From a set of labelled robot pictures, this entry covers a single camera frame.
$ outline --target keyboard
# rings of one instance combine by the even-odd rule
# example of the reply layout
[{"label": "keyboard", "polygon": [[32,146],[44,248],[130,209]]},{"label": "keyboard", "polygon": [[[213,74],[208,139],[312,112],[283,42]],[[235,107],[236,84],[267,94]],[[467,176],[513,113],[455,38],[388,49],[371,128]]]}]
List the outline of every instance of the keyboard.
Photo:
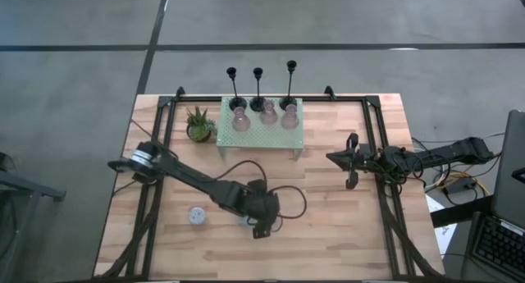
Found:
[{"label": "keyboard", "polygon": [[525,238],[500,224],[483,217],[477,229],[471,255],[503,273],[525,280]]}]

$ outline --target wooden tabletop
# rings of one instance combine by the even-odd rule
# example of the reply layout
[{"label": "wooden tabletop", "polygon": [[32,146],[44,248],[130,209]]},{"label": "wooden tabletop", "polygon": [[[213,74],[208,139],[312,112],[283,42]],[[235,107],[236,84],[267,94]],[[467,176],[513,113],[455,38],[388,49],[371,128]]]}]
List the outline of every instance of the wooden tabletop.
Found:
[{"label": "wooden tabletop", "polygon": [[[379,95],[390,144],[411,149],[401,97]],[[140,95],[135,103],[133,118],[149,131],[153,128],[157,100],[157,95]],[[210,118],[219,119],[219,103],[198,105],[208,109]],[[219,209],[207,195],[178,180],[166,179],[151,280],[390,279],[373,174],[360,172],[356,189],[346,190],[346,173],[325,157],[326,153],[344,149],[351,132],[359,134],[361,143],[367,142],[359,103],[305,103],[304,152],[297,162],[291,151],[276,150],[232,149],[222,159],[214,139],[205,144],[188,139],[185,109],[193,107],[192,103],[178,103],[176,108],[171,149],[182,162],[209,176],[218,176],[241,160],[254,160],[264,167],[269,189],[298,186],[306,195],[308,210],[300,219],[285,220],[281,230],[271,237],[254,240],[249,227],[239,226],[238,217]],[[373,114],[372,120],[379,139]],[[124,155],[130,156],[140,141],[147,140],[145,133],[130,125]],[[247,164],[226,179],[246,183],[260,177],[260,171]],[[116,188],[127,184],[130,178],[130,174],[120,175]],[[140,185],[135,184],[113,198],[95,274],[106,271],[130,241],[139,192]],[[278,194],[283,215],[301,211],[303,201],[297,192],[281,190]],[[443,272],[421,183],[407,181],[401,201],[410,238],[429,263]],[[205,225],[189,224],[189,210],[194,206],[205,209]],[[396,245],[404,269],[399,241]],[[144,247],[139,251],[137,270],[142,265]]]}]

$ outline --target green platform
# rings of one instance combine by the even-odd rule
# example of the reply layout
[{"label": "green platform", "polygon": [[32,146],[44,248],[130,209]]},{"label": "green platform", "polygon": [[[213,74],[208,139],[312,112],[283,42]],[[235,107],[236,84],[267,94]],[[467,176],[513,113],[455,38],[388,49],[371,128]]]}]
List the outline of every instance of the green platform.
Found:
[{"label": "green platform", "polygon": [[[273,126],[265,126],[259,120],[259,113],[246,108],[246,116],[251,120],[249,130],[239,132],[233,129],[231,122],[234,114],[230,110],[230,100],[233,97],[223,97],[221,102],[221,120],[219,121],[219,132],[217,135],[217,147],[222,157],[226,156],[227,148],[278,148],[291,149],[294,151],[294,160],[299,159],[304,148],[303,133],[303,100],[297,98],[297,117],[299,126],[294,130],[286,130],[281,126],[281,118],[285,113],[279,107],[279,98],[266,98],[272,100],[279,116]],[[249,104],[251,97],[245,98]]]}]

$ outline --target concrete floor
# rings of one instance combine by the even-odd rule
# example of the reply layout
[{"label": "concrete floor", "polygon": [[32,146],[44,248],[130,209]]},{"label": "concrete floor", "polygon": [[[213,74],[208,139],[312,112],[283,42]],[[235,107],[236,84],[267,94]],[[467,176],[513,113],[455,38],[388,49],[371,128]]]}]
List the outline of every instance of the concrete floor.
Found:
[{"label": "concrete floor", "polygon": [[[159,2],[0,0],[0,45],[148,44]],[[159,43],[525,42],[524,17],[519,0],[170,0]],[[0,52],[0,150],[22,175],[68,192],[40,205],[17,282],[91,276],[115,179],[106,162],[121,152],[145,55]],[[157,52],[146,93],[229,93],[228,66],[240,92],[252,91],[256,66],[264,92],[284,92],[290,59],[296,92],[401,93],[419,139],[502,131],[523,108],[525,51],[515,49]],[[501,142],[488,140],[495,151]],[[496,171],[481,177],[491,189]],[[450,252],[464,248],[460,230]]]}]

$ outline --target potted plant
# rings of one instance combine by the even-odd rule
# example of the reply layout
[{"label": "potted plant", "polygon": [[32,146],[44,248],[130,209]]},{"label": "potted plant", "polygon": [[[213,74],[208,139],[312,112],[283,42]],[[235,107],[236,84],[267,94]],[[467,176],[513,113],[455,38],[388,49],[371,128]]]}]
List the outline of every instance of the potted plant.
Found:
[{"label": "potted plant", "polygon": [[212,134],[217,134],[215,121],[206,118],[207,109],[201,113],[199,107],[195,106],[195,114],[188,109],[186,111],[188,113],[186,134],[195,143],[203,143],[210,139]]}]

